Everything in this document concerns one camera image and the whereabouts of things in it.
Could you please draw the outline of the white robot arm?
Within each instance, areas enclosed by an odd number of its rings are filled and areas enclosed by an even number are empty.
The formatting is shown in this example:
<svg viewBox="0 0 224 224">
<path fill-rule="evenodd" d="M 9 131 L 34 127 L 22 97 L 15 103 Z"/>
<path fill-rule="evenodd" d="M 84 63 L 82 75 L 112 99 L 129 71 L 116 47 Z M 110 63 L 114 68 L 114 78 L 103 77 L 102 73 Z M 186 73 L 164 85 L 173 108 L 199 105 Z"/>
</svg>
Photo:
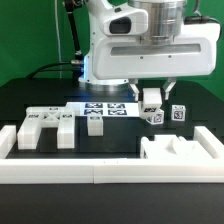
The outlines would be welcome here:
<svg viewBox="0 0 224 224">
<path fill-rule="evenodd" d="M 169 92 L 179 77 L 209 75 L 216 66 L 219 22 L 187 17 L 187 0 L 85 0 L 90 50 L 79 82 L 96 90 L 142 78 L 164 78 Z"/>
</svg>

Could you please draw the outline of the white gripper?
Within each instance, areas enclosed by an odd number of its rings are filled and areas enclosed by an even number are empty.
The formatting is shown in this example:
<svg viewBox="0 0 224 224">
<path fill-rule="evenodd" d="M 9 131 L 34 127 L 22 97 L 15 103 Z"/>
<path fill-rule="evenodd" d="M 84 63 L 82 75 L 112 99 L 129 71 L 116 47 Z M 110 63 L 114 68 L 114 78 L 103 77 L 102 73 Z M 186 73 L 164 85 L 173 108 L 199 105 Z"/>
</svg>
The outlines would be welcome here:
<svg viewBox="0 0 224 224">
<path fill-rule="evenodd" d="M 91 7 L 89 73 L 99 80 L 129 79 L 135 100 L 141 78 L 209 75 L 216 66 L 219 24 L 184 19 L 182 7 Z"/>
</svg>

